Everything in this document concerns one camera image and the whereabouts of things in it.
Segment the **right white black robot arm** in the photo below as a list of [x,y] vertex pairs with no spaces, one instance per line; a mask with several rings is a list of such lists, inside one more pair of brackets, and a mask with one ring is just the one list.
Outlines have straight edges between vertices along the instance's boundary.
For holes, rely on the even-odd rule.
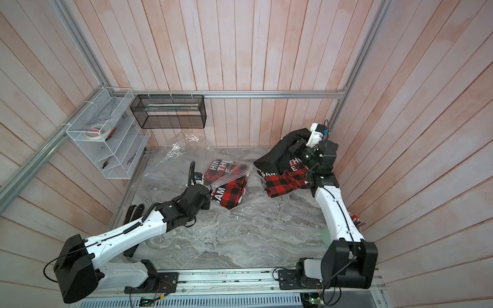
[[328,140],[321,140],[310,147],[301,139],[290,149],[308,168],[308,186],[322,210],[331,240],[323,258],[300,259],[298,276],[303,282],[318,281],[324,289],[368,289],[372,284],[378,251],[375,243],[365,240],[344,204],[333,173],[337,147]]

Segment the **clear plastic vacuum bag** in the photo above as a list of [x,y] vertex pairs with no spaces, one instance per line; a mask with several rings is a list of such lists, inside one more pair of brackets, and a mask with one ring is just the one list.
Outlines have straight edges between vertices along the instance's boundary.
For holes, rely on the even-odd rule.
[[[186,188],[189,166],[205,173],[212,161],[226,160],[248,166],[267,153],[266,148],[215,148],[207,147],[196,136],[179,136],[175,143],[148,153],[148,162],[137,183],[133,204],[149,207],[178,196]],[[196,250],[213,249],[216,246],[235,243],[262,241],[261,230],[269,227],[276,219],[280,206],[269,198],[256,169],[252,169],[247,180],[245,194],[240,204],[226,209],[217,199],[209,210],[201,210],[190,227],[178,227],[146,242],[155,248],[184,246],[189,244]]]

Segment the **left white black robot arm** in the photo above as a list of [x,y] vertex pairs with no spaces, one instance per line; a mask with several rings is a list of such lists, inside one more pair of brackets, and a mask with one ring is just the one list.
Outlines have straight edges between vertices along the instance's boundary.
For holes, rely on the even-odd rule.
[[206,186],[191,184],[172,200],[153,204],[133,222],[86,239],[79,234],[67,239],[52,261],[64,303],[73,304],[95,291],[119,287],[127,293],[157,292],[162,287],[161,276],[151,261],[110,261],[152,237],[192,226],[198,212],[210,208],[211,193]]

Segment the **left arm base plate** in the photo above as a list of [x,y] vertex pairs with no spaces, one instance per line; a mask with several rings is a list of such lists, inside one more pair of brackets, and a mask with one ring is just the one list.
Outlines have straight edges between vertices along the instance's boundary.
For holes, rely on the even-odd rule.
[[125,287],[125,294],[164,293],[177,291],[179,272],[162,272],[151,275],[139,287]]

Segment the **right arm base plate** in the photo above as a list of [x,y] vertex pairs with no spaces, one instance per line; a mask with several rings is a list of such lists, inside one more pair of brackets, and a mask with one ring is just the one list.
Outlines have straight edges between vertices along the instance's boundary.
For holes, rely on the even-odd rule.
[[273,272],[274,279],[281,290],[321,290],[322,281],[309,278],[298,270],[278,268]]

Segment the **red black plaid shirt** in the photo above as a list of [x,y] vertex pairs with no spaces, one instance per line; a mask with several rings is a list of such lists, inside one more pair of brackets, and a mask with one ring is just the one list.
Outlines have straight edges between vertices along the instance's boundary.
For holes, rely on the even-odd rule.
[[284,136],[267,154],[254,161],[270,198],[286,195],[297,189],[316,190],[307,179],[308,168],[301,158],[290,151],[297,142],[306,142],[311,136],[307,128]]

